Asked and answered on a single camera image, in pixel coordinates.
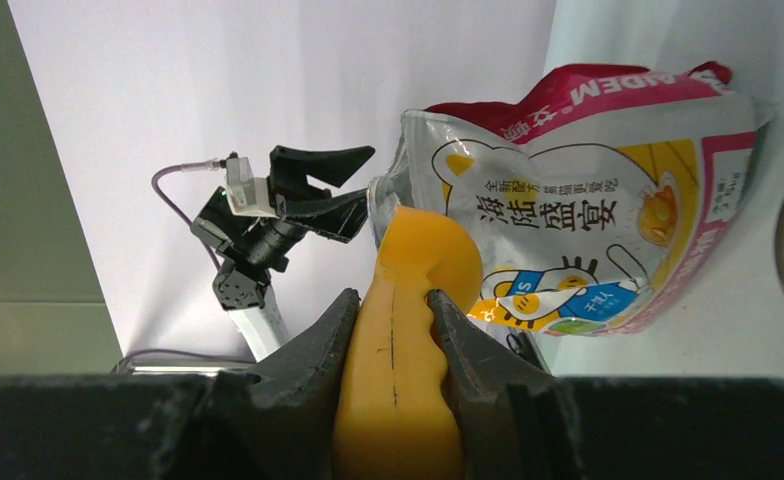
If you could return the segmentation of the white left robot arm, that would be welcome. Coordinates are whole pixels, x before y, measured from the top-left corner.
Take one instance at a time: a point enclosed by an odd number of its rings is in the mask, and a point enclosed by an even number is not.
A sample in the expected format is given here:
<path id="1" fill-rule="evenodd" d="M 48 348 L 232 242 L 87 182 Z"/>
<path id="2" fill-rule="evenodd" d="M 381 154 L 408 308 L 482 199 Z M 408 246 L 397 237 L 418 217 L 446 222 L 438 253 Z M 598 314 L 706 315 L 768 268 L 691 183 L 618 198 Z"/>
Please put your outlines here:
<path id="1" fill-rule="evenodd" d="M 224 171 L 225 183 L 192 220 L 190 231 L 221 257 L 212 289 L 255 360 L 288 341 L 272 275 L 287 269 L 288 253 L 309 233 L 343 244 L 357 236 L 368 218 L 365 190 L 339 195 L 331 190 L 374 153 L 371 146 L 333 151 L 276 146 L 265 177 L 256 176 L 249 159 L 236 153 L 205 163 Z"/>

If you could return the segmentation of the yellow plastic scoop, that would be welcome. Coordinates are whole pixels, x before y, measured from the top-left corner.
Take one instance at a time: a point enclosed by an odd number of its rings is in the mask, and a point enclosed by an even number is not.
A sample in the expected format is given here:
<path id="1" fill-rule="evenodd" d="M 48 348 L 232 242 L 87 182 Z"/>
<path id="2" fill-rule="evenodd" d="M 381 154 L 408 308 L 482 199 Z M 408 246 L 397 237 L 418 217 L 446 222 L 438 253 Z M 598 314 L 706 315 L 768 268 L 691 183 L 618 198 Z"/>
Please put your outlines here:
<path id="1" fill-rule="evenodd" d="M 344 366 L 332 435 L 336 479 L 461 479 L 461 434 L 442 393 L 448 362 L 427 295 L 467 310 L 482 260 L 452 219 L 399 206 L 378 249 Z"/>

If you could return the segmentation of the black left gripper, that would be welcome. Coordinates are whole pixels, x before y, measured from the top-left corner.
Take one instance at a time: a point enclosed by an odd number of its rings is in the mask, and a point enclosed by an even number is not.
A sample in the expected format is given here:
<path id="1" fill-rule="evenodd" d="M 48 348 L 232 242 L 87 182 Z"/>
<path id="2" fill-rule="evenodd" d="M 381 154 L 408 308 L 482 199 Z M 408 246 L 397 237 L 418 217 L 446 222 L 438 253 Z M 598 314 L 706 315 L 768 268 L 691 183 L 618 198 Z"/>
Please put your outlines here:
<path id="1" fill-rule="evenodd" d="M 350 242 L 368 219 L 367 190 L 313 198 L 307 178 L 342 187 L 375 154 L 372 146 L 305 151 L 276 146 L 269 154 L 270 175 L 261 182 L 264 199 L 279 220 L 303 232 Z"/>

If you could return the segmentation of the pet food bag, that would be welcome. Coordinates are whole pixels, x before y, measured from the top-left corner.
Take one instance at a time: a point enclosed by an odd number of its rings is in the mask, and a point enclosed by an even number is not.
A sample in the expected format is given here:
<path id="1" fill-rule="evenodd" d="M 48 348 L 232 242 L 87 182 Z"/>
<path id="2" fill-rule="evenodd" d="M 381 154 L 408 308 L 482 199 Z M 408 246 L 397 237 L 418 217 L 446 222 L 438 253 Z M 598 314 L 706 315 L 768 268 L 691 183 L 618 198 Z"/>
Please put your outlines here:
<path id="1" fill-rule="evenodd" d="M 400 205 L 462 225 L 483 262 L 468 312 L 482 326 L 640 332 L 738 211 L 770 112 L 731 77 L 716 62 L 570 64 L 516 104 L 409 110 L 368 189 L 374 233 Z"/>

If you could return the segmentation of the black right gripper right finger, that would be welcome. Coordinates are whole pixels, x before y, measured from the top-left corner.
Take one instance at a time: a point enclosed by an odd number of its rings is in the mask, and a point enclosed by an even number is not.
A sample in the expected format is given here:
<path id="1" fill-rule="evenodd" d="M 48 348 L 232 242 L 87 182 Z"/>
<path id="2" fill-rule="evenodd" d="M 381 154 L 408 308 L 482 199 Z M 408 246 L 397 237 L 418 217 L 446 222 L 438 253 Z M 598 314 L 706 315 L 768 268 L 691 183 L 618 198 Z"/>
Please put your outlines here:
<path id="1" fill-rule="evenodd" d="M 555 377 L 426 302 L 470 479 L 784 479 L 784 379 Z"/>

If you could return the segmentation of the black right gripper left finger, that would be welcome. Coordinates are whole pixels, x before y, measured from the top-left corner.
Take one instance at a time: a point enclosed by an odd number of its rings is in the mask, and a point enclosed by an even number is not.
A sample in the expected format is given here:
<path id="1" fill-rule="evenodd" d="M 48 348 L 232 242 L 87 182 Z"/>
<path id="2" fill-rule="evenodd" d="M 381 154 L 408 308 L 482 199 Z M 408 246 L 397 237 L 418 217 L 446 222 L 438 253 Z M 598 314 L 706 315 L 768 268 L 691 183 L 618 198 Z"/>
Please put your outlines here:
<path id="1" fill-rule="evenodd" d="M 273 354 L 211 377 L 0 377 L 0 479 L 329 479 L 359 306 L 345 289 Z"/>

